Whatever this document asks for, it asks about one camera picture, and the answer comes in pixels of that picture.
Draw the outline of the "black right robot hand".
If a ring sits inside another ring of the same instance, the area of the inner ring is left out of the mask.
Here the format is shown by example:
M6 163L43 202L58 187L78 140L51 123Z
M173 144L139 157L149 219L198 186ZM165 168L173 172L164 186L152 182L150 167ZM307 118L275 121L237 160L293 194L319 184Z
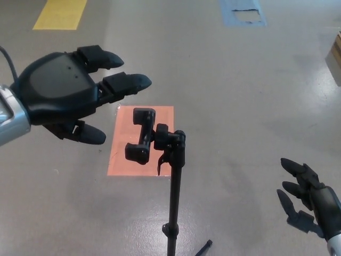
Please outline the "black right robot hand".
M340 200L334 190L319 181L319 176L307 164L282 158L281 166L296 178L297 183L284 181L278 189L280 203L287 214L287 224L305 233L313 232L329 241L340 234ZM314 214L296 211L286 192L300 199Z

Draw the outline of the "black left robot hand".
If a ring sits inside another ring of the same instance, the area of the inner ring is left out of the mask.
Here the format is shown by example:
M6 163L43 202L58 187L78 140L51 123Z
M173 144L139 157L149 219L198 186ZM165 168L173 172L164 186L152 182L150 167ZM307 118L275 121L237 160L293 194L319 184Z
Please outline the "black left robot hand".
M24 69L11 89L19 96L29 123L43 126L59 139L101 145L106 134L83 118L106 103L114 103L148 88L143 74L117 73L95 82L91 73L121 67L123 60L98 45L73 52L50 53Z

